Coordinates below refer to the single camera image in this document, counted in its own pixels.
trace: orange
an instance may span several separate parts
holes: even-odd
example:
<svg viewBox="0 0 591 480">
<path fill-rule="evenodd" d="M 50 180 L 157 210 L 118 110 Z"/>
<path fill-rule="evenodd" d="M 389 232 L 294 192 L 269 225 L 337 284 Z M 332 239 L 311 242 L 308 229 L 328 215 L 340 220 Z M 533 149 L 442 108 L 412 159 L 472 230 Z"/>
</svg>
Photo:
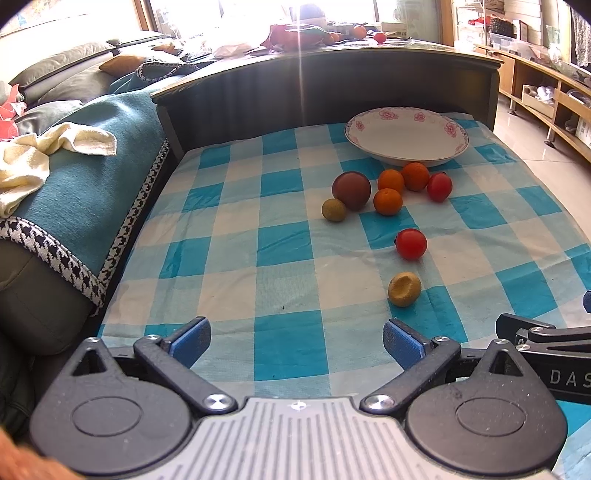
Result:
<svg viewBox="0 0 591 480">
<path fill-rule="evenodd" d="M 394 189 L 379 190 L 374 196 L 374 208 L 386 217 L 396 215 L 402 208 L 402 197 Z"/>
<path fill-rule="evenodd" d="M 353 27 L 353 37 L 357 40 L 363 40 L 367 34 L 368 30 L 363 25 L 355 25 Z"/>
<path fill-rule="evenodd" d="M 404 177 L 406 188 L 414 192 L 422 190 L 429 183 L 429 171 L 422 163 L 408 163 L 400 173 Z"/>
<path fill-rule="evenodd" d="M 394 189 L 402 193 L 404 177 L 398 170 L 384 170 L 378 177 L 378 190 Z"/>
</svg>

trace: white towel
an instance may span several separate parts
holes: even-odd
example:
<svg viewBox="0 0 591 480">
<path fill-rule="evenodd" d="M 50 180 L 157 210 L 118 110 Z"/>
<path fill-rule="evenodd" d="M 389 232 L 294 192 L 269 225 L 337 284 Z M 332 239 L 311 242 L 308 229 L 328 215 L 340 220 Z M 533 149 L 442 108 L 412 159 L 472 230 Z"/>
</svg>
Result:
<svg viewBox="0 0 591 480">
<path fill-rule="evenodd" d="M 49 156 L 60 148 L 86 155 L 115 155 L 117 139 L 105 130 L 73 123 L 56 125 L 43 135 L 21 135 L 0 142 L 0 218 L 40 189 L 49 176 Z"/>
</svg>

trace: drawer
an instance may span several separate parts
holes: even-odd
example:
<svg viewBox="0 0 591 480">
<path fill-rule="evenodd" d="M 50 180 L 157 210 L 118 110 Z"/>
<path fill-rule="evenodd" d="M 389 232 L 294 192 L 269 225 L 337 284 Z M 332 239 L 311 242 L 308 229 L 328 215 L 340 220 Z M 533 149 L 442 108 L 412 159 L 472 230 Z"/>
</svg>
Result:
<svg viewBox="0 0 591 480">
<path fill-rule="evenodd" d="M 505 95 L 513 95 L 515 60 L 497 51 L 493 51 L 492 56 L 503 62 L 503 65 L 499 69 L 499 77 L 501 78 L 499 91 Z"/>
</svg>

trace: yellow fruit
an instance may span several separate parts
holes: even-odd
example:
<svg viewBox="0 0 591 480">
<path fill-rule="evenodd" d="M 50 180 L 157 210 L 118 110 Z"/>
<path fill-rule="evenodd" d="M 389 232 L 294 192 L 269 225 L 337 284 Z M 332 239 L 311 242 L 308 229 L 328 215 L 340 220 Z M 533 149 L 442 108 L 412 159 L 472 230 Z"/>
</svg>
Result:
<svg viewBox="0 0 591 480">
<path fill-rule="evenodd" d="M 397 307 L 412 305 L 421 294 L 421 280 L 412 272 L 396 275 L 388 286 L 388 298 Z"/>
<path fill-rule="evenodd" d="M 322 204 L 322 216 L 331 222 L 342 222 L 347 216 L 347 207 L 340 200 L 326 200 Z"/>
</svg>

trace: blue and white tablecloth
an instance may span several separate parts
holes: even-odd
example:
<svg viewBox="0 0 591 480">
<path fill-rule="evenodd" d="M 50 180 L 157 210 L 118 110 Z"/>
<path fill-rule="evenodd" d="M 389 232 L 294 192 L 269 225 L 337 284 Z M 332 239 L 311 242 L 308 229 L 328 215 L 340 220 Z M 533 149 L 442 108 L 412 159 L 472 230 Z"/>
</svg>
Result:
<svg viewBox="0 0 591 480">
<path fill-rule="evenodd" d="M 490 130 L 448 116 L 470 136 L 465 153 L 433 169 L 452 178 L 451 198 L 437 204 L 426 192 L 404 192 L 402 211 L 389 218 L 371 201 L 343 223 L 322 218 L 340 173 L 362 172 L 375 191 L 387 168 L 348 143 L 343 124 L 189 152 L 136 242 L 103 339 L 130 345 L 204 315 L 212 345 L 194 369 L 229 394 L 359 399 L 401 371 L 382 346 L 393 316 L 428 337 L 478 347 L 503 312 L 591 325 L 582 308 L 591 288 L 587 239 Z M 392 246 L 409 227 L 428 238 L 419 262 Z M 402 271 L 423 282 L 406 309 L 387 300 Z M 591 408 L 561 405 L 570 438 L 556 470 L 586 479 Z"/>
</svg>

